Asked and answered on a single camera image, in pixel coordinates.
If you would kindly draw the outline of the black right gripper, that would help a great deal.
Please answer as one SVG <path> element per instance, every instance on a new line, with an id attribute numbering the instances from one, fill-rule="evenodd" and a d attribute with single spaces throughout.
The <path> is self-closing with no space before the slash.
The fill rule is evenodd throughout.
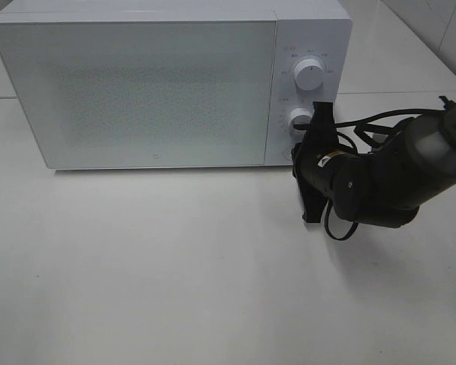
<path id="1" fill-rule="evenodd" d="M 314 102 L 309 129 L 293 150 L 293 175 L 302 201 L 302 219 L 320 223 L 328 198 L 334 195 L 335 167 L 328 164 L 337 155 L 349 154 L 350 147 L 341 144 L 334 121 L 334 104 Z"/>

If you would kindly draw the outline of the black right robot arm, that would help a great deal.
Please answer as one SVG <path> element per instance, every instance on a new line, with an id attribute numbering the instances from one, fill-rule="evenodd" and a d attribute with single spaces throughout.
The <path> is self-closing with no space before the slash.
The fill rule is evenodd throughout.
<path id="1" fill-rule="evenodd" d="M 456 184 L 456 101 L 438 109 L 396 109 L 336 123 L 332 103 L 315 102 L 292 149 L 306 223 L 334 212 L 359 224 L 399 228 Z"/>

